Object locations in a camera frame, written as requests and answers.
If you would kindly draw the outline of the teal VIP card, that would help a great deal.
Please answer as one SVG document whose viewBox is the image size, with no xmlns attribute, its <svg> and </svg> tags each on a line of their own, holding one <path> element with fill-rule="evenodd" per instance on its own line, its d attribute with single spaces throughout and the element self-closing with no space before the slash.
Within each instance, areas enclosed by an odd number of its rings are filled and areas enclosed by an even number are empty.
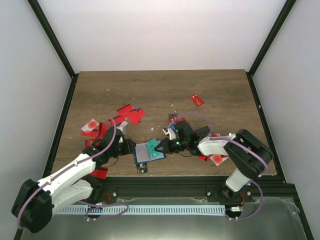
<svg viewBox="0 0 320 240">
<path fill-rule="evenodd" d="M 163 154 L 159 151 L 156 151 L 156 146 L 158 145 L 155 138 L 149 140 L 147 143 L 147 150 L 151 160 L 161 159 Z"/>
</svg>

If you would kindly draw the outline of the navy blue card holder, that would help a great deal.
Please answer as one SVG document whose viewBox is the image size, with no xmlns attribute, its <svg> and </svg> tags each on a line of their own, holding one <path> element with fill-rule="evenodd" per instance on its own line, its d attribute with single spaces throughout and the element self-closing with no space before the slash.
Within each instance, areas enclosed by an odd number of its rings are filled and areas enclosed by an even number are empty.
<svg viewBox="0 0 320 240">
<path fill-rule="evenodd" d="M 161 141 L 152 139 L 149 142 L 151 142 L 153 146 L 156 147 Z M 138 143 L 135 145 L 134 161 L 136 165 L 167 158 L 165 153 L 154 151 L 153 148 L 150 148 L 149 142 Z"/>
</svg>

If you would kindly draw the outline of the red VIP card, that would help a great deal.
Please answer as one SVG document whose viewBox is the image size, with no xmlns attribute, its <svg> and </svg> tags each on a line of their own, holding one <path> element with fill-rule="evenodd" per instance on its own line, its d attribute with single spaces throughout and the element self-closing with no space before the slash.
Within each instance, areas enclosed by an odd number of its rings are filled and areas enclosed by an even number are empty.
<svg viewBox="0 0 320 240">
<path fill-rule="evenodd" d="M 135 151 L 138 163 L 144 163 L 150 160 L 149 150 L 145 144 L 136 145 Z"/>
</svg>

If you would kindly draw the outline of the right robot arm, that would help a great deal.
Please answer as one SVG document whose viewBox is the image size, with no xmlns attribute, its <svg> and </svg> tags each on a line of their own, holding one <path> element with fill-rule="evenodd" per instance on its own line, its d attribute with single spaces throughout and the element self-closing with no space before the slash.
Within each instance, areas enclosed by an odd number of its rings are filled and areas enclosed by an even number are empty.
<svg viewBox="0 0 320 240">
<path fill-rule="evenodd" d="M 192 156 L 230 158 L 235 170 L 221 187 L 223 198 L 229 202 L 240 196 L 240 190 L 251 181 L 268 171 L 273 160 L 273 152 L 246 129 L 228 136 L 213 136 L 208 126 L 192 129 L 186 120 L 180 120 L 174 126 L 175 131 L 165 127 L 167 136 L 154 147 L 163 154 L 178 154 L 188 151 Z"/>
</svg>

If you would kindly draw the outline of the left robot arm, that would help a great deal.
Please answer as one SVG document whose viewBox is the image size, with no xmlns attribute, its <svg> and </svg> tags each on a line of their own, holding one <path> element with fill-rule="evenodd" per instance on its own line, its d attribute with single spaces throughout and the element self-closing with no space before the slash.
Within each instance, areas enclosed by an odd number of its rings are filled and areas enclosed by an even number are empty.
<svg viewBox="0 0 320 240">
<path fill-rule="evenodd" d="M 11 209 L 17 227 L 37 233 L 63 208 L 87 199 L 97 202 L 102 189 L 92 172 L 111 158 L 133 154 L 135 147 L 136 143 L 126 139 L 121 129 L 110 127 L 60 170 L 37 181 L 26 180 Z"/>
</svg>

